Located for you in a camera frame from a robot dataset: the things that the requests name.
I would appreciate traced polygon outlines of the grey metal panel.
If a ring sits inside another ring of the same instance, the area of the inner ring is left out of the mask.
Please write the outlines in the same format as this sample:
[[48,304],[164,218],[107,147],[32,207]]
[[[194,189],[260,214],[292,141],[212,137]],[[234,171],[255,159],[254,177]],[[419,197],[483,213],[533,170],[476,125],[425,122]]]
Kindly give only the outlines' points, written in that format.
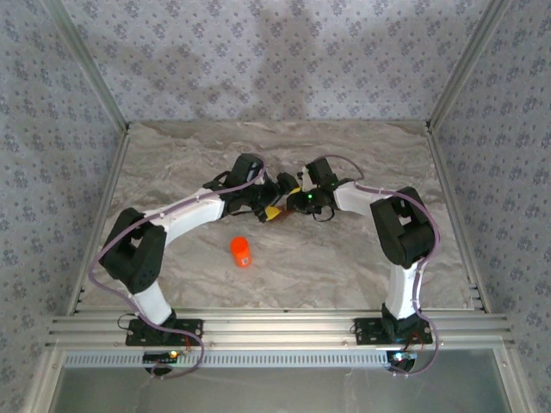
[[178,379],[143,367],[68,360],[48,413],[527,413],[490,349],[443,350],[429,369],[401,377],[384,367],[232,367]]

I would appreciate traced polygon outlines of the small circuit board with LED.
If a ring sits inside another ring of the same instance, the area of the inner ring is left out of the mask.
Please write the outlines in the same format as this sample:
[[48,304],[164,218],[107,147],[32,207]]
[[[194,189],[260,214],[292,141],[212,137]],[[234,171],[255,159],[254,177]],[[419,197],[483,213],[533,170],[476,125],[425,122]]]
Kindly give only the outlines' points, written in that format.
[[176,350],[145,352],[142,357],[144,364],[174,364],[178,361],[180,353]]
[[410,371],[415,364],[417,354],[409,351],[387,351],[387,361],[390,367]]

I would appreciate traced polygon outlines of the aluminium mounting rail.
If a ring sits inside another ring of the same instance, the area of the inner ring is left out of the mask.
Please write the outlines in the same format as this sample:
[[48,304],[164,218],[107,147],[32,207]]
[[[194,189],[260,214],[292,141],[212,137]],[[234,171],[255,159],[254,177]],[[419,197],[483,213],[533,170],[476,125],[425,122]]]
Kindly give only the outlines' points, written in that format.
[[[353,320],[374,317],[366,311],[213,310],[188,311],[182,317],[204,321],[208,349],[344,349],[355,348]],[[514,343],[506,316],[483,311],[429,311],[443,349],[496,348]],[[48,347],[112,349],[124,345],[126,333],[115,311],[82,311],[56,317],[46,336]]]

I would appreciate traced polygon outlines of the aluminium table edge rail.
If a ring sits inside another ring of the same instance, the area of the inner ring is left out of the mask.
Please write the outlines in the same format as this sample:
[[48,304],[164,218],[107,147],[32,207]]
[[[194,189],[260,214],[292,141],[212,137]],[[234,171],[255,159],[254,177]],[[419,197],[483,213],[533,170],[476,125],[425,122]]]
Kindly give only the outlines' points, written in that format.
[[107,218],[108,208],[111,204],[111,200],[118,181],[118,176],[121,171],[121,166],[126,156],[128,143],[129,143],[128,129],[126,129],[121,135],[121,140],[117,146],[117,151],[115,153],[115,158],[111,163],[111,167],[108,173],[108,178],[105,182],[104,189],[102,191],[102,198],[100,200],[98,210],[95,215],[90,239],[84,251],[83,260],[78,270],[76,283],[72,289],[69,304],[65,312],[66,316],[69,316],[69,317],[73,316],[77,309],[79,297],[82,292],[82,287],[85,283],[85,279],[87,278],[89,265],[92,263],[94,256],[96,255],[98,245],[100,243],[102,229]]
[[449,218],[469,282],[469,291],[474,307],[485,313],[494,313],[478,263],[475,260],[474,248],[471,245],[467,227],[461,214],[460,203],[453,189],[451,175],[447,169],[442,150],[432,131],[428,131],[428,144],[447,202]]

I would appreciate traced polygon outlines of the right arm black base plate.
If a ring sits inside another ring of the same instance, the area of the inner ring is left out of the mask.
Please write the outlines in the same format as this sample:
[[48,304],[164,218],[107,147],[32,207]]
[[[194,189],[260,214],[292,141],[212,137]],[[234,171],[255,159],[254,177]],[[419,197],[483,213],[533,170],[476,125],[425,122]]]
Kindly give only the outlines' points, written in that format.
[[392,321],[386,317],[361,317],[353,321],[352,331],[358,345],[432,344],[429,324],[420,318]]

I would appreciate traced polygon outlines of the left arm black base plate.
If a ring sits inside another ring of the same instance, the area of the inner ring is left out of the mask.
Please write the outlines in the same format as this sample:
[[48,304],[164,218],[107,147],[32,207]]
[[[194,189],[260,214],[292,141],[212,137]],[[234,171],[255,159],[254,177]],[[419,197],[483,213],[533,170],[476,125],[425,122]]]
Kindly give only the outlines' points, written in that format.
[[[164,325],[173,330],[184,330],[202,338],[203,320],[197,318],[177,318]],[[181,334],[167,333],[152,328],[140,318],[132,319],[127,327],[128,347],[198,346],[196,339]]]

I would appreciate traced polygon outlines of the aluminium frame post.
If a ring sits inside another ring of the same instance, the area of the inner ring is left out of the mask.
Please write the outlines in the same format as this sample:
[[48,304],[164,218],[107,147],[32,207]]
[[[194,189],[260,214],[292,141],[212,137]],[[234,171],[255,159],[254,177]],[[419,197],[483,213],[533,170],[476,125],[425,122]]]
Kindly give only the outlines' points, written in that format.
[[91,89],[105,109],[115,127],[122,133],[127,131],[127,122],[108,85],[102,77],[89,48],[85,45],[77,25],[71,19],[62,0],[40,0],[65,44],[69,47]]
[[510,7],[512,0],[488,0],[472,35],[453,69],[443,92],[436,101],[426,125],[429,133],[434,133],[442,124],[458,95],[468,80],[477,61],[492,38],[496,27]]

